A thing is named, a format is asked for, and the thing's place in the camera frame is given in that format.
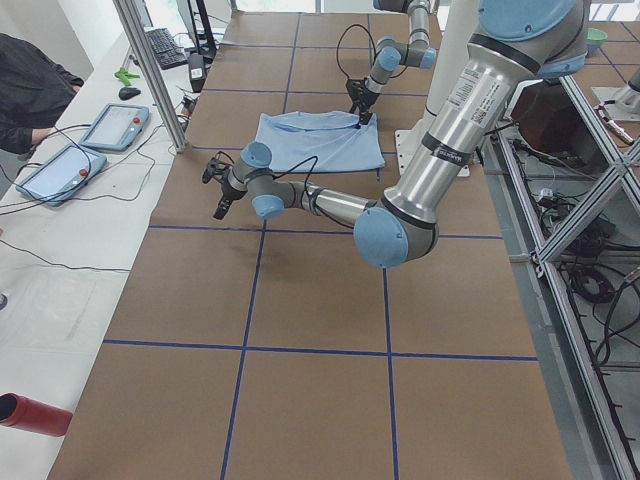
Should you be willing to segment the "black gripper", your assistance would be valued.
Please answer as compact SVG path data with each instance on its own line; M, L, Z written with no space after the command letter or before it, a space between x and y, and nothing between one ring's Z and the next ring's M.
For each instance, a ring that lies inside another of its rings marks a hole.
M219 200L213 218L223 220L229 212L233 201L238 201L245 196L245 184L235 177L224 177L219 181L222 198Z
M351 99L351 107L349 113L353 114L358 111L358 124L357 128L367 126L373 116L373 113L369 111L373 106L379 94L370 90L367 86L367 78L364 79L347 79L346 89Z

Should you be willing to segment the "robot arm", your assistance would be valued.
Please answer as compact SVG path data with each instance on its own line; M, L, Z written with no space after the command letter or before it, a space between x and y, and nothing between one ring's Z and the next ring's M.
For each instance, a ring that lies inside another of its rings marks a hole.
M375 46L373 64L362 79L347 78L346 89L352 101L349 112L357 113L360 125L368 125L384 86L398 67L432 68L436 50L430 45L429 15L433 1L373 1L376 10L404 13L409 17L409 37L406 43L392 37L380 38Z
M210 162L222 198L214 218L250 196L262 219L299 208L353 230L371 265L389 268L428 254L436 245L436 207L474 150L490 134L523 81L579 70L586 57L587 1L481 1L452 14L443 39L466 42L468 60L426 129L398 182L377 201L311 184L280 181L272 152L249 143L232 164Z

